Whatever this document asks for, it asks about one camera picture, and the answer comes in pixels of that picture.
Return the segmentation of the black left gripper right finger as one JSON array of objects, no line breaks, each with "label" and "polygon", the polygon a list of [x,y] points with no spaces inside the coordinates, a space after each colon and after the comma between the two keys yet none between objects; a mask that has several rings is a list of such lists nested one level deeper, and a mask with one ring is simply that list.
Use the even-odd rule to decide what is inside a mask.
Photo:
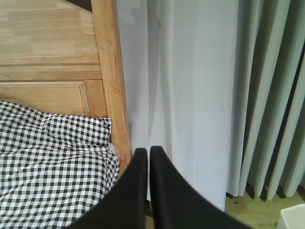
[{"label": "black left gripper right finger", "polygon": [[194,190],[161,146],[150,149],[150,193],[157,229],[247,229]]}]

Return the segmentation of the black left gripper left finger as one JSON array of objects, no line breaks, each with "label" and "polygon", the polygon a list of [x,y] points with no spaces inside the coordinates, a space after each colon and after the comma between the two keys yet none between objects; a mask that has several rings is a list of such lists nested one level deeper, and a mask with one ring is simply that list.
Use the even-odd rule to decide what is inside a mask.
[{"label": "black left gripper left finger", "polygon": [[69,228],[144,229],[147,176],[147,151],[137,148],[111,191],[96,206],[69,225]]}]

